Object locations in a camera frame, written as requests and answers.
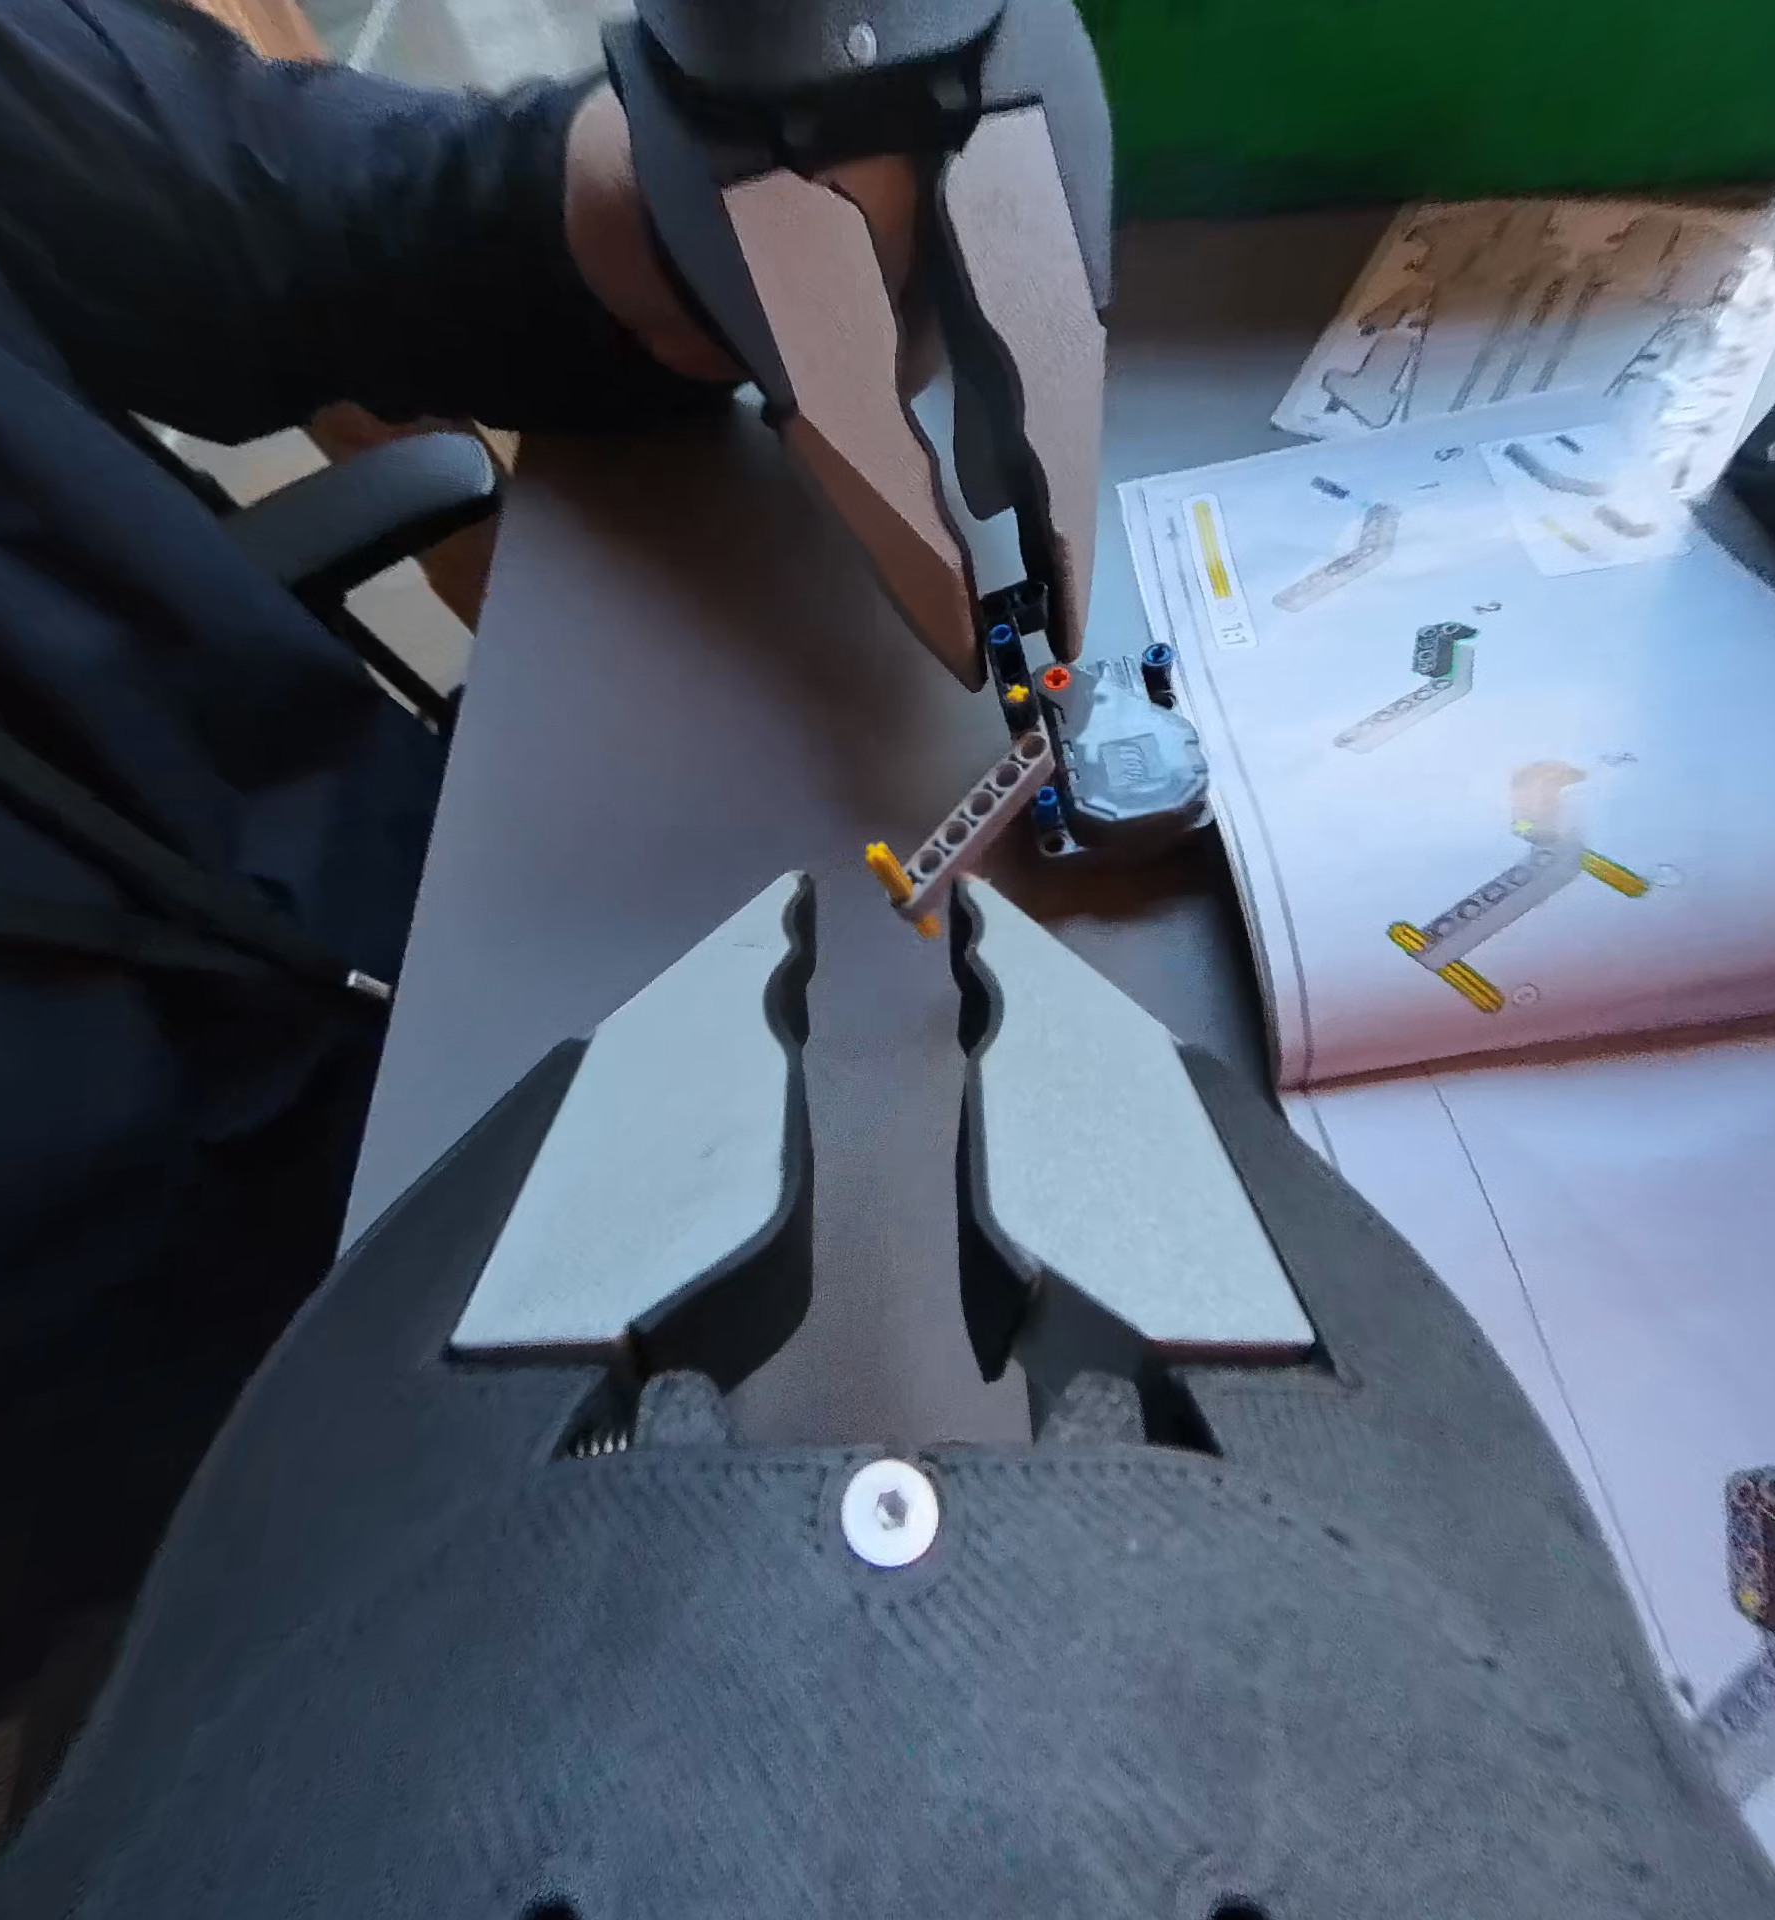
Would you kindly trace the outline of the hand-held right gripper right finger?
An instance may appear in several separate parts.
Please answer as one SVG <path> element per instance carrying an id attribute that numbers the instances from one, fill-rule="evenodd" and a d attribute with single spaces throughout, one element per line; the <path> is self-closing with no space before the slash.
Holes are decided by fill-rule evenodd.
<path id="1" fill-rule="evenodd" d="M 980 878 L 954 887 L 950 963 L 961 1311 L 980 1375 L 1315 1357 L 1176 1033 Z"/>

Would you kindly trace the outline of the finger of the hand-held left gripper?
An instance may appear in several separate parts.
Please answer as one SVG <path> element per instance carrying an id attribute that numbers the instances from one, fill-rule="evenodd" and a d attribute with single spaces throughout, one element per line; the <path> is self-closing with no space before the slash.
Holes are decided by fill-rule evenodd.
<path id="1" fill-rule="evenodd" d="M 1039 103 L 986 112 L 937 187 L 954 475 L 1014 514 L 1060 662 L 1085 651 L 1097 539 L 1105 329 Z"/>
<path id="2" fill-rule="evenodd" d="M 911 630 L 980 689 L 972 564 L 905 405 L 925 354 L 905 310 L 923 303 L 932 185 L 910 154 L 721 185 L 703 150 L 650 150 L 650 228 L 675 283 L 673 335 L 653 348 L 680 373 L 758 387 Z"/>

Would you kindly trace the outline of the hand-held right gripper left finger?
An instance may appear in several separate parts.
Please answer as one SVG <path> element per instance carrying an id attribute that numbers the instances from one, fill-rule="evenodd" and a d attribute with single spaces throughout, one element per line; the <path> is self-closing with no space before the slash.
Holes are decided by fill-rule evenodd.
<path id="1" fill-rule="evenodd" d="M 748 1382 L 811 1302 L 811 878 L 780 874 L 450 1157 L 450 1357 Z"/>

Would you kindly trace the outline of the grey lego motor assembly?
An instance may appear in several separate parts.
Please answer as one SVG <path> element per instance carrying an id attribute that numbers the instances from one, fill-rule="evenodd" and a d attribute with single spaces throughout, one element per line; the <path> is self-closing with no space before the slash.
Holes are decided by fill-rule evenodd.
<path id="1" fill-rule="evenodd" d="M 914 851 L 864 851 L 891 911 L 923 939 L 943 935 L 950 889 L 979 875 L 1018 824 L 1051 860 L 1155 856 L 1211 824 L 1211 765 L 1172 642 L 1030 664 L 1026 639 L 1046 635 L 1048 589 L 998 589 L 979 612 L 1007 754 Z"/>

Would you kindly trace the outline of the person's left forearm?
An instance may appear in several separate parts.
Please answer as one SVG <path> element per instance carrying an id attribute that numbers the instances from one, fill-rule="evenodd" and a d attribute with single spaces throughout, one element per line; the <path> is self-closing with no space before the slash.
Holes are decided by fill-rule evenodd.
<path id="1" fill-rule="evenodd" d="M 0 422 L 650 419 L 668 382 L 568 253 L 586 96 L 268 61 L 175 4 L 0 4 Z"/>

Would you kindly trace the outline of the open lego instruction booklet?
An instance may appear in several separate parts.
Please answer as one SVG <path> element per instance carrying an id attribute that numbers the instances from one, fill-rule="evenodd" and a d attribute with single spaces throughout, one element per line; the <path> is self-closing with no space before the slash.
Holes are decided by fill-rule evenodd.
<path id="1" fill-rule="evenodd" d="M 1775 585 L 1603 405 L 1119 487 L 1286 1092 L 1775 1017 Z"/>

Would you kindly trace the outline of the person's left hand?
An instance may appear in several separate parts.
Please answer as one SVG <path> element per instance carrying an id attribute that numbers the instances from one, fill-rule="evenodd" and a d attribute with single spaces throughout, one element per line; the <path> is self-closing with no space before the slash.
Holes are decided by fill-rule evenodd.
<path id="1" fill-rule="evenodd" d="M 739 361 L 691 317 L 661 262 L 626 112 L 608 82 L 586 91 L 568 129 L 565 236 L 591 298 L 658 367 L 718 390 L 744 382 Z"/>

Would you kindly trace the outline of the printed parts paper sheet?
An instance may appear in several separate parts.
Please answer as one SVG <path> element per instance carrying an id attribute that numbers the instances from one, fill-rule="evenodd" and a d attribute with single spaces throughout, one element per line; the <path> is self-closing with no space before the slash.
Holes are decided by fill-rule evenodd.
<path id="1" fill-rule="evenodd" d="M 1403 207 L 1272 422 L 1305 439 L 1355 439 L 1496 405 L 1503 337 L 1522 317 L 1533 283 L 1560 264 L 1547 239 L 1551 210 L 1586 200 L 1693 204 L 1518 197 Z"/>

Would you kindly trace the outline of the green plastic bin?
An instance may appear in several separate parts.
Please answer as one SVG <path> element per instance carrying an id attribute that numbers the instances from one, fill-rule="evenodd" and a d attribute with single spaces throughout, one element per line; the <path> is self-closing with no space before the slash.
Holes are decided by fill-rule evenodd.
<path id="1" fill-rule="evenodd" d="M 1082 4 L 1125 221 L 1775 185 L 1775 4 Z"/>

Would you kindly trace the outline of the clear plastic bag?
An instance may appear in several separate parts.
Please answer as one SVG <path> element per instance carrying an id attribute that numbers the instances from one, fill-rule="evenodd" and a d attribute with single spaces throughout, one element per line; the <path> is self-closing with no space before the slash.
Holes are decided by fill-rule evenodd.
<path id="1" fill-rule="evenodd" d="M 1775 204 L 1554 204 L 1560 264 L 1510 326 L 1482 446 L 1537 569 L 1675 555 L 1775 350 Z"/>

